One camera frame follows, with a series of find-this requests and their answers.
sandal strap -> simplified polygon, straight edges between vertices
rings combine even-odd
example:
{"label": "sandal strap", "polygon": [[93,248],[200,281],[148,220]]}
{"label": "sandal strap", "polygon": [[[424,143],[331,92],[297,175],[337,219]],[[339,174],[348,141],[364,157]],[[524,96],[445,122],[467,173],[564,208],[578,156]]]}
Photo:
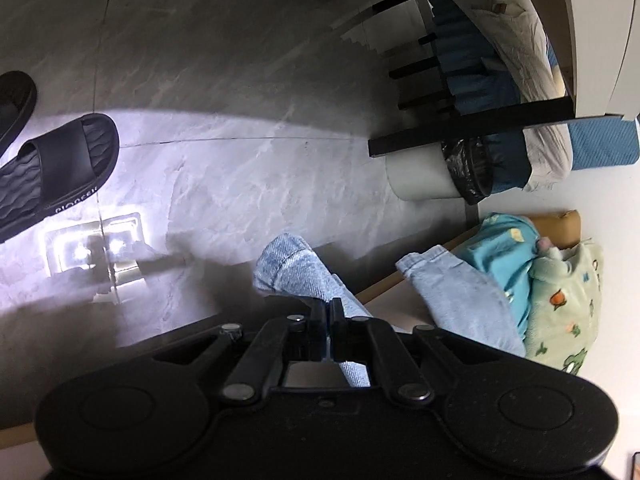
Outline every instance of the sandal strap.
{"label": "sandal strap", "polygon": [[32,146],[40,159],[41,197],[45,208],[95,179],[80,119],[29,140],[20,152]]}

round black pad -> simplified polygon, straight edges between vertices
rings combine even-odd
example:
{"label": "round black pad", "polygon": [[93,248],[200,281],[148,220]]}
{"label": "round black pad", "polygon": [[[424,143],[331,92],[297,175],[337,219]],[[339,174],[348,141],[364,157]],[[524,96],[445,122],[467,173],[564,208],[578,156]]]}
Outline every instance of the round black pad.
{"label": "round black pad", "polygon": [[52,466],[120,476],[175,459],[208,422],[187,369],[144,359],[62,384],[40,403],[35,427]]}
{"label": "round black pad", "polygon": [[517,426],[548,431],[559,428],[574,414],[566,395],[541,386],[522,386],[504,394],[500,412]]}
{"label": "round black pad", "polygon": [[525,475],[594,465],[618,428],[613,403],[593,384],[511,359],[467,367],[445,402],[443,420],[471,455]]}

white cloth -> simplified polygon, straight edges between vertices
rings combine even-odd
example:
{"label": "white cloth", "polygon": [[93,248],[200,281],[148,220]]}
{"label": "white cloth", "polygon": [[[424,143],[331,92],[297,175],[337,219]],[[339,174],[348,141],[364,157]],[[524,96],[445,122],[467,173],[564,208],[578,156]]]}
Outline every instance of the white cloth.
{"label": "white cloth", "polygon": [[[453,0],[492,44],[520,89],[523,102],[554,99],[546,35],[531,0]],[[523,129],[531,176],[525,190],[551,188],[574,163],[566,124]]]}

gray tile floor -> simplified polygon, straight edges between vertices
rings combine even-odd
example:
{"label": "gray tile floor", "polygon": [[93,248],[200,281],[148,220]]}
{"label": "gray tile floor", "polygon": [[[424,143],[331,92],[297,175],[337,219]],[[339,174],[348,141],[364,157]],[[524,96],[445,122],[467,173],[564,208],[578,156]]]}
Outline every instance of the gray tile floor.
{"label": "gray tile floor", "polygon": [[122,145],[94,197],[0,246],[0,428],[142,340],[263,312],[251,265],[280,232],[357,292],[463,229],[462,200],[401,202],[367,156],[411,120],[379,53],[424,33],[413,2],[330,33],[375,1],[0,0],[0,72],[39,90],[0,164],[92,110]]}

denim pant leg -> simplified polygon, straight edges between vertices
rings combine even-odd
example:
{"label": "denim pant leg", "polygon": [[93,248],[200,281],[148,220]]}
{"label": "denim pant leg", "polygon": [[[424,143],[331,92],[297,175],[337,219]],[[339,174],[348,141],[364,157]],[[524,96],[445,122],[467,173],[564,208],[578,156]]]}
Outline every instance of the denim pant leg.
{"label": "denim pant leg", "polygon": [[[309,244],[301,237],[288,233],[269,243],[258,258],[254,287],[280,296],[318,298],[323,301],[340,298],[346,317],[371,317],[340,279],[327,270]],[[340,363],[340,368],[351,386],[370,386],[365,365]]]}
{"label": "denim pant leg", "polygon": [[444,330],[524,357],[525,349],[504,291],[488,275],[442,246],[410,253],[396,267]]}

